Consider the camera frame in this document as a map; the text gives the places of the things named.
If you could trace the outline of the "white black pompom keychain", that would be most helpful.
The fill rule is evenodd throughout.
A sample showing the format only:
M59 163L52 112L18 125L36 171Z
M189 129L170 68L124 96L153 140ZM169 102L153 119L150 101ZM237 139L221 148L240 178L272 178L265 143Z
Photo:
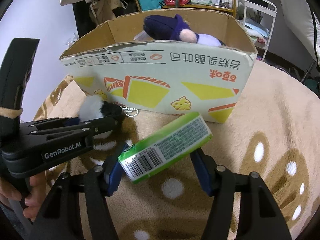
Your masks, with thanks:
M93 95L84 100L78 117L81 123L91 125L95 134L100 134L121 128L126 117L134 118L138 113L139 110L136 108L123 107Z

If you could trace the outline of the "green tissue pack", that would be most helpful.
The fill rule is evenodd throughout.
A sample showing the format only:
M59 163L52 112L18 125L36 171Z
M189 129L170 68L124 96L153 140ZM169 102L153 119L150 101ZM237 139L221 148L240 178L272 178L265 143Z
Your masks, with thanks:
M210 141L212 132L198 112L180 116L131 145L118 157L134 183L158 174Z

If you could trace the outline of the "printed cardboard box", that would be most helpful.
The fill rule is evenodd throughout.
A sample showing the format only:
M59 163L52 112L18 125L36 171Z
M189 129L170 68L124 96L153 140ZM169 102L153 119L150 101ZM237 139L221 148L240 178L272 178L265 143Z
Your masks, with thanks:
M135 41L150 15L179 14L192 31L225 46L171 40ZM107 21L78 39L61 63L87 95L169 115L199 112L224 123L242 93L257 50L229 14L201 9L137 12Z

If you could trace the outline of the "black hanging garment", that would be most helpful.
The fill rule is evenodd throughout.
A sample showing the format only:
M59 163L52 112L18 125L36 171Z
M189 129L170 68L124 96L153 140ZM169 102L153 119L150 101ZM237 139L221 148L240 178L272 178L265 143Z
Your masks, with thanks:
M81 38L93 29L96 28L96 24L90 17L90 5L85 1L73 3L73 12L76 22L76 28L78 36Z

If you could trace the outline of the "beige hanging coat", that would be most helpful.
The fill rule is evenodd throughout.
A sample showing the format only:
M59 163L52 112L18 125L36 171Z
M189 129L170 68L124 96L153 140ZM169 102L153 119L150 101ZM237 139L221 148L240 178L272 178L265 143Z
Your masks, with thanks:
M93 0L89 5L89 15L96 26L118 18L129 12L133 0Z

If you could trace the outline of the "purple plush doll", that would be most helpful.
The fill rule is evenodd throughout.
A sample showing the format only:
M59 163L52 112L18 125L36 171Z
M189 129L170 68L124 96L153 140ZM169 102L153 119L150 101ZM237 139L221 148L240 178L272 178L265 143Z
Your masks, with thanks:
M134 40L146 41L150 38L153 40L196 43L212 47L225 46L222 41L212 35L198 34L192 31L179 14L176 14L175 17L150 15L144 18L143 31L137 34Z

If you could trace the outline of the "white rolling cart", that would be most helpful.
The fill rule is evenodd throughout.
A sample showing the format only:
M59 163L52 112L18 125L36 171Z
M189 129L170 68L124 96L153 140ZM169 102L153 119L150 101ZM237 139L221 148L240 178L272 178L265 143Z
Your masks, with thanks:
M243 9L240 23L252 43L263 51L258 59L264 61L274 31L277 7L268 0L238 0L238 6Z

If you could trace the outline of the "white upright mattress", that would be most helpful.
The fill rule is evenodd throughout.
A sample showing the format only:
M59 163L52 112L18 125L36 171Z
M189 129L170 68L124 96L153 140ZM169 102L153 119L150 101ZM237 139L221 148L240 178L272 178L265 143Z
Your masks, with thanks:
M280 0L287 26L319 62L319 20L306 0Z

